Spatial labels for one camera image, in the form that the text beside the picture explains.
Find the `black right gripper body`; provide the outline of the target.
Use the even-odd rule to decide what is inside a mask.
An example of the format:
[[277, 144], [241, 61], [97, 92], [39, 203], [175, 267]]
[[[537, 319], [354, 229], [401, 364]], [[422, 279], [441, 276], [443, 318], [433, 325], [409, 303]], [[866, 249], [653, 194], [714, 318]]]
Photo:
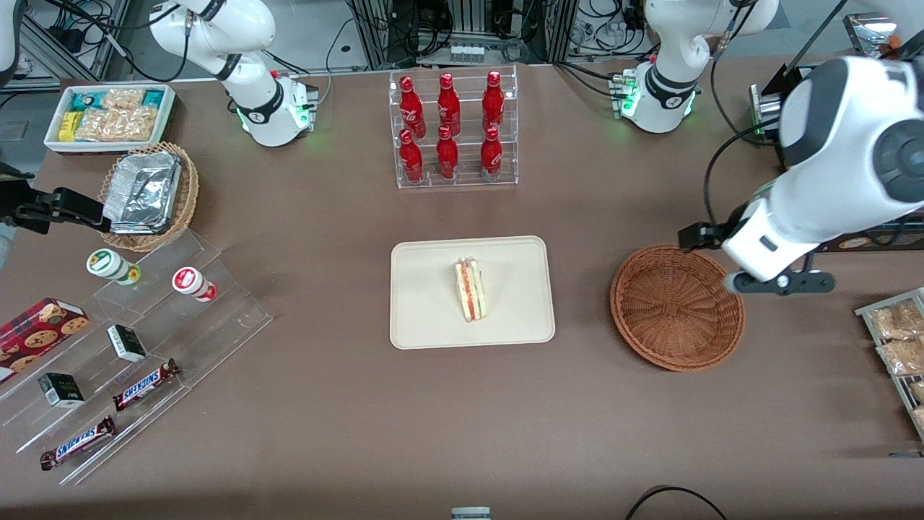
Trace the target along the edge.
[[14, 213], [21, 204], [34, 200], [32, 185], [28, 180], [1, 181], [1, 222], [11, 228], [19, 227]]

